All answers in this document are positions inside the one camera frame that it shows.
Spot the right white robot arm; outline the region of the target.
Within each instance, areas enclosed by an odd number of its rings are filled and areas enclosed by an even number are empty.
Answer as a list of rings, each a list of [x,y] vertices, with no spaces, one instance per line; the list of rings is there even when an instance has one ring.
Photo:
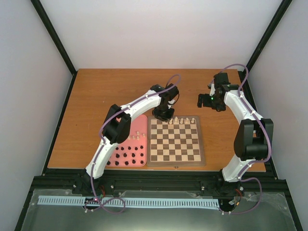
[[[239,123],[233,143],[234,156],[219,171],[216,192],[228,195],[240,187],[243,174],[255,163],[264,163],[271,156],[273,121],[258,114],[237,84],[231,84],[227,73],[220,72],[209,84],[209,94],[199,94],[197,106],[217,112],[230,108]]]

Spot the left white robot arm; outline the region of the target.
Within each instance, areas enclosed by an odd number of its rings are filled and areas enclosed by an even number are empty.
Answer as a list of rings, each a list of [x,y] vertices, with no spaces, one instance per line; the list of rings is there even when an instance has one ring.
[[[174,115],[175,110],[172,106],[176,101],[174,98],[178,95],[179,90],[175,84],[169,84],[166,88],[153,85],[136,100],[122,106],[114,104],[110,107],[99,131],[99,147],[86,167],[86,173],[90,177],[84,180],[83,188],[88,193],[93,194],[99,190],[100,181],[97,178],[103,175],[115,148],[128,138],[131,123],[149,110],[152,110],[156,119],[168,122]]]

